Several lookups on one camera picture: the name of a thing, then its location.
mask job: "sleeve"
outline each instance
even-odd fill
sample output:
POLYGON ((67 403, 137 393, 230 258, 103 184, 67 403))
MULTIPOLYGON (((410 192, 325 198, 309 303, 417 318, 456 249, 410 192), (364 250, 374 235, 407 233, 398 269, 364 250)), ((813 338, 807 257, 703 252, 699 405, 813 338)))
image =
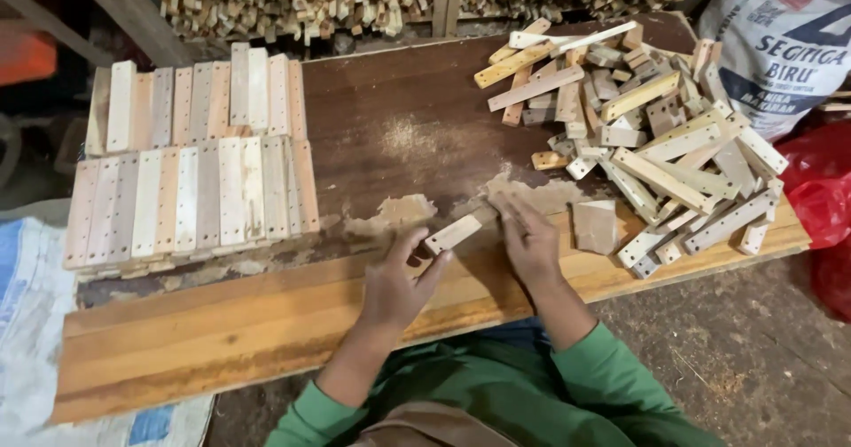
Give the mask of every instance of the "sleeve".
POLYGON ((724 445, 686 418, 602 322, 552 360, 576 406, 606 417, 636 445, 724 445))
POLYGON ((325 445, 365 416, 365 409, 338 403, 311 380, 271 431, 265 447, 325 445))

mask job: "plastic sack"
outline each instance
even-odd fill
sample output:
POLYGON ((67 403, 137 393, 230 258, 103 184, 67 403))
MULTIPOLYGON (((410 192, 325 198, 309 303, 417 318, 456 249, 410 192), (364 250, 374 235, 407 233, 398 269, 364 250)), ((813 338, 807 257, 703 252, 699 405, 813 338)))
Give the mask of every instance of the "plastic sack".
POLYGON ((776 140, 851 70, 851 0, 712 0, 704 38, 723 41, 721 81, 734 109, 776 140))
POLYGON ((813 240, 810 286, 837 318, 851 322, 851 122, 803 134, 777 150, 789 160, 786 197, 813 240))

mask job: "person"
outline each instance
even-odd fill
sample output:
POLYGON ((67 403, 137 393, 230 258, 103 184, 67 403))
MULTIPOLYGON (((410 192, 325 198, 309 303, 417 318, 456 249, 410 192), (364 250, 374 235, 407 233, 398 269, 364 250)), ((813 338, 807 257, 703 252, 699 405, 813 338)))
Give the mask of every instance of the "person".
POLYGON ((516 196, 490 202, 538 317, 391 355, 453 256, 411 279, 406 261, 428 231, 401 236, 367 268, 360 317, 266 446, 724 445, 590 313, 547 218, 516 196))

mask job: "green long-sleeve shirt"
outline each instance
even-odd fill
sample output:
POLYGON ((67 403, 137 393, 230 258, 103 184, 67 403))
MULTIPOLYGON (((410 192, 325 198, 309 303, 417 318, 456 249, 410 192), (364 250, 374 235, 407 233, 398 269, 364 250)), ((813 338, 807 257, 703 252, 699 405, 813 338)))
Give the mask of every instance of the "green long-sleeve shirt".
POLYGON ((723 445, 686 419, 602 323, 551 354, 551 364, 511 345, 470 339, 391 357, 361 409, 338 404, 311 382, 266 447, 347 445, 394 407, 416 400, 463 409, 523 446, 723 445))

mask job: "red plastic bag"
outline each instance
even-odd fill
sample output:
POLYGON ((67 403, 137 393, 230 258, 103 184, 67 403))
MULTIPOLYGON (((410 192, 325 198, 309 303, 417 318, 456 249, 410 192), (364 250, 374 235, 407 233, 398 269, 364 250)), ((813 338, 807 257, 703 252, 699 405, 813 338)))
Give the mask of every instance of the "red plastic bag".
POLYGON ((789 160, 781 175, 795 214, 819 249, 811 289, 851 322, 851 122, 836 122, 777 147, 789 160))

